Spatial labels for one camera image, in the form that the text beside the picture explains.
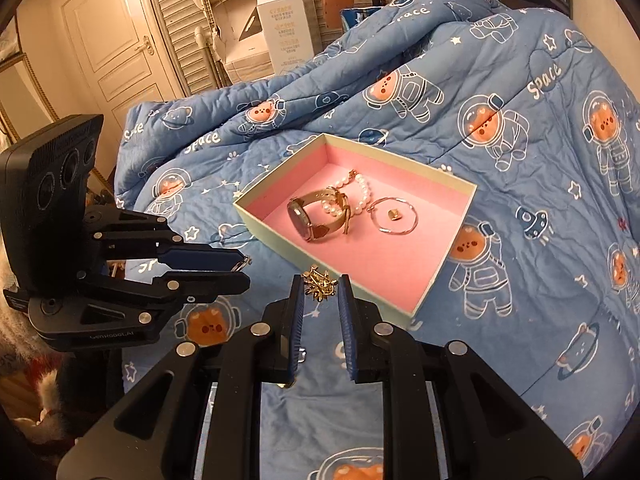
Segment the white tall carton box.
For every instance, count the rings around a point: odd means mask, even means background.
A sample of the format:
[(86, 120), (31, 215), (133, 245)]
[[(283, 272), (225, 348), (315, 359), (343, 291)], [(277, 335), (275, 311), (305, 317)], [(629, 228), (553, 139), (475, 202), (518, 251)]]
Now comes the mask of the white tall carton box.
[(275, 75), (286, 74), (314, 56), (303, 0), (257, 0), (257, 11)]

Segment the white louvered closet door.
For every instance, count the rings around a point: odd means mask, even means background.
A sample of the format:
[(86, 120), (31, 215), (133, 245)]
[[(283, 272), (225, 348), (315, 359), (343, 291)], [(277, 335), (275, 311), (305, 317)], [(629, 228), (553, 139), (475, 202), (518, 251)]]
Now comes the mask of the white louvered closet door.
[(204, 12), (193, 0), (150, 1), (183, 93), (190, 96), (215, 89), (216, 84), (194, 36), (198, 26), (208, 26)]

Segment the cream panelled door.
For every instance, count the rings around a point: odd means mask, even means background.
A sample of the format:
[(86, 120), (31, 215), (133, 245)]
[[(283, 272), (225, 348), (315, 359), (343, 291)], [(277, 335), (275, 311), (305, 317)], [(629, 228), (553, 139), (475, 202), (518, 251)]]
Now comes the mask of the cream panelled door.
[(141, 102), (182, 96), (150, 0), (52, 2), (92, 98), (117, 128)]

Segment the white baby chair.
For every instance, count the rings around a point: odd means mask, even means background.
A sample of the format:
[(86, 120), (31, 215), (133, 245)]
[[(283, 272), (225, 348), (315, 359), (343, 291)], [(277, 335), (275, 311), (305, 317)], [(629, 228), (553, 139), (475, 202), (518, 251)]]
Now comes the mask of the white baby chair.
[(193, 0), (206, 23), (194, 30), (218, 88), (273, 75), (257, 0)]

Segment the pale green pink-lined box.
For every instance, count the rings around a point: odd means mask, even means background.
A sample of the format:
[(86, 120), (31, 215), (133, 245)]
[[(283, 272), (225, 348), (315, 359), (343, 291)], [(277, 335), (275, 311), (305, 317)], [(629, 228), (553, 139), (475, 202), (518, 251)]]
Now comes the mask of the pale green pink-lined box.
[[(328, 188), (353, 171), (342, 191), (363, 204), (347, 234), (305, 242), (286, 204), (292, 197)], [(235, 209), (258, 240), (300, 270), (318, 264), (333, 276), (347, 274), (356, 294), (378, 305), (384, 320), (409, 326), (434, 285), (476, 192), (475, 184), (449, 172), (374, 148), (322, 134), (256, 181)], [(419, 225), (407, 236), (378, 232), (367, 206), (384, 196), (416, 207)]]

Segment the rose gold bangle with charm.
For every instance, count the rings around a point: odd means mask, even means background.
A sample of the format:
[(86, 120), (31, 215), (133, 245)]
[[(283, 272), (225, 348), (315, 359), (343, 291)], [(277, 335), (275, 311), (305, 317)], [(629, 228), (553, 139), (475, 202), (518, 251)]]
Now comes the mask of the rose gold bangle with charm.
[(407, 236), (419, 225), (416, 207), (405, 198), (384, 196), (367, 206), (369, 218), (378, 232), (389, 236)]

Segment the blue astronaut print quilt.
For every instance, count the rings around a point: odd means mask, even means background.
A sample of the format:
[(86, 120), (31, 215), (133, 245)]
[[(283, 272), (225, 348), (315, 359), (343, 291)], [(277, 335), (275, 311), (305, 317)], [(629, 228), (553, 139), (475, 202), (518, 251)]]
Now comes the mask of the blue astronaut print quilt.
[(126, 118), (116, 204), (253, 261), (245, 323), (294, 266), (234, 203), (322, 134), (476, 186), (410, 322), (469, 344), (601, 471), (639, 406), (639, 104), (564, 14), (393, 0), (291, 73)]

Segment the gold starburst earring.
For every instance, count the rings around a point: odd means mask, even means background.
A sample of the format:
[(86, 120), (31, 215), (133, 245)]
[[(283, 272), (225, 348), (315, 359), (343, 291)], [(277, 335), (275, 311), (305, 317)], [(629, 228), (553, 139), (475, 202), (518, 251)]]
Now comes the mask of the gold starburst earring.
[(328, 271), (321, 271), (318, 264), (313, 264), (302, 273), (304, 292), (314, 301), (322, 302), (336, 294), (337, 281), (331, 278)]

